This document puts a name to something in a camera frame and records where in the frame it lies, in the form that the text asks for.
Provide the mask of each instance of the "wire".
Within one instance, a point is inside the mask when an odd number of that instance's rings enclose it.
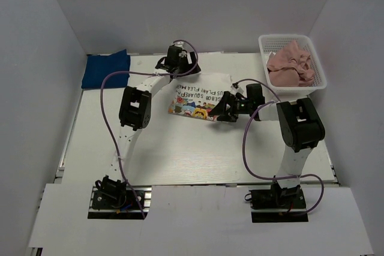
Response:
[[[126,211],[127,209],[129,209],[130,207],[132,207],[132,204],[128,204],[126,205],[125,207],[121,208],[121,209],[118,209],[116,211],[116,214],[119,214],[120,212],[123,212],[123,211]]]
[[[290,204],[289,209],[287,212],[285,212],[285,214],[288,214],[292,209],[293,209],[293,202]]]
[[[248,193],[244,196],[245,201],[251,201],[252,200],[252,193]]]
[[[274,92],[274,91],[272,90],[272,88],[270,88],[267,84],[264,84],[263,82],[258,81],[258,80],[256,80],[256,79],[252,79],[252,78],[244,78],[244,79],[241,79],[241,80],[239,80],[239,81],[237,81],[237,82],[234,82],[234,85],[238,85],[240,82],[244,82],[244,81],[253,81],[253,82],[257,82],[258,84],[263,85],[265,88],[269,89],[269,91],[272,92],[272,94],[276,97],[277,100],[279,100],[279,102],[281,102],[280,97],[276,94],[276,92]]]
[[[120,205],[120,206],[112,206],[113,208],[120,208],[120,207],[122,207],[123,205],[124,205],[124,203],[127,201],[127,196],[125,196],[125,198],[124,198],[124,201],[123,201],[123,203]]]
[[[105,87],[105,84],[108,81],[108,79],[110,79],[112,76],[120,75],[120,74],[137,74],[137,75],[146,75],[146,76],[186,76],[186,75],[190,74],[197,67],[197,64],[198,64],[198,61],[199,61],[199,55],[197,54],[196,49],[194,48],[194,46],[191,43],[189,43],[188,41],[186,41],[186,40],[175,40],[173,43],[179,42],[179,41],[183,41],[183,42],[187,43],[192,48],[193,52],[196,55],[196,62],[195,62],[195,64],[187,72],[185,72],[185,73],[159,73],[159,74],[155,74],[155,73],[142,73],[142,72],[135,72],[135,71],[117,71],[117,72],[114,72],[114,73],[111,73],[111,74],[107,75],[106,78],[104,78],[104,80],[103,80],[103,82],[101,84],[101,88],[100,88],[101,114],[103,115],[104,122],[105,122],[106,127],[107,127],[107,129],[109,131],[109,134],[110,134],[110,136],[112,138],[113,144],[115,145],[116,154],[117,154],[118,162],[119,162],[120,173],[121,173],[121,176],[122,176],[123,180],[125,181],[125,183],[127,183],[127,186],[132,190],[132,193],[134,195],[134,198],[136,199],[137,205],[139,206],[139,209],[140,209],[140,211],[142,213],[143,219],[145,219],[145,214],[144,214],[143,207],[142,207],[142,205],[140,203],[140,200],[137,198],[136,191],[134,190],[132,185],[129,183],[127,177],[125,177],[124,169],[122,168],[121,154],[120,154],[119,146],[118,146],[118,143],[116,141],[115,135],[113,134],[113,131],[112,131],[112,129],[111,129],[109,123],[108,123],[106,112],[104,110],[104,100],[103,100],[104,87]]]
[[[263,105],[258,106],[256,111],[252,114],[250,120],[247,122],[247,125],[245,126],[244,135],[243,135],[243,138],[242,138],[242,160],[244,162],[245,169],[247,169],[249,174],[251,174],[253,177],[258,178],[260,180],[277,181],[277,180],[286,180],[286,179],[296,179],[299,176],[282,176],[282,177],[264,177],[264,176],[259,176],[259,175],[255,174],[255,173],[253,173],[252,170],[249,168],[249,166],[247,164],[247,158],[245,157],[245,143],[247,142],[248,130],[250,129],[251,123],[252,123],[253,119],[255,118],[255,116],[257,115],[257,113],[260,111],[260,109],[262,109],[265,106],[268,106],[270,104],[273,104],[273,103],[274,103],[274,101],[270,101],[270,102],[267,102],[267,103],[265,103]],[[324,182],[323,182],[323,180],[320,177],[318,177],[318,175],[315,175],[315,174],[305,174],[305,175],[301,175],[300,176],[300,178],[307,178],[307,177],[315,177],[317,180],[319,180],[320,185],[322,187],[322,190],[321,190],[321,193],[320,193],[320,197],[316,201],[316,203],[311,208],[309,208],[307,211],[305,211],[304,213],[295,214],[296,216],[300,216],[300,215],[303,215],[303,214],[306,214],[306,213],[309,213],[309,212],[313,211],[319,205],[319,203],[322,201],[322,198],[323,198],[323,195],[324,195]]]

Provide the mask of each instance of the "blue towel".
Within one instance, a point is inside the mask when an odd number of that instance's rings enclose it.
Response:
[[[130,66],[131,57],[127,55],[126,49],[108,56],[88,56],[82,81],[82,89],[99,89],[108,74],[116,71],[129,71]],[[104,88],[126,87],[128,78],[129,74],[112,76],[108,79]]]

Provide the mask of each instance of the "white tabletop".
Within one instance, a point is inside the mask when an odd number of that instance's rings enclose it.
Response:
[[[151,73],[161,55],[132,56],[131,71]],[[255,78],[265,81],[260,54],[202,53],[199,65],[204,72],[228,73],[233,81]],[[128,85],[137,86],[146,77],[132,75]],[[106,115],[116,136],[123,89],[106,89]],[[172,82],[152,100],[151,121],[139,137],[127,177],[133,185],[177,185],[215,183],[255,183],[242,163],[241,141],[248,117],[235,124],[213,123],[168,114],[174,97]],[[267,99],[269,92],[264,91]],[[262,176],[278,171],[284,152],[280,126],[274,122],[254,122],[247,138],[250,168]],[[62,183],[94,182],[106,173],[106,163],[114,156],[112,139],[100,112],[100,91],[84,91],[76,124],[64,159]],[[303,173],[318,174],[333,182],[328,151],[321,141],[309,156]]]
[[[30,247],[62,255],[366,255],[350,188],[326,188],[305,223],[252,223],[246,186],[155,186],[144,221],[87,219],[91,185],[48,184]],[[320,188],[303,188],[308,206]]]

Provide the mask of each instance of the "white basket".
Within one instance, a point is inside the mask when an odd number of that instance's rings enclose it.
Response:
[[[299,47],[311,54],[311,68],[314,70],[314,82],[308,87],[276,87],[271,84],[268,75],[266,64],[269,59],[270,52],[278,52],[285,45],[289,44],[292,40],[296,40]],[[265,72],[266,81],[278,95],[308,95],[315,90],[326,88],[326,79],[323,68],[320,64],[317,53],[313,47],[312,41],[305,35],[296,34],[269,34],[259,37],[260,52],[262,55],[263,67]]]

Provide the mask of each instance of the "pink cloth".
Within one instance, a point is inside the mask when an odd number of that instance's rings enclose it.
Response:
[[[296,40],[271,53],[267,63],[269,79],[277,87],[311,86],[314,71],[310,67],[311,55],[301,50]]]

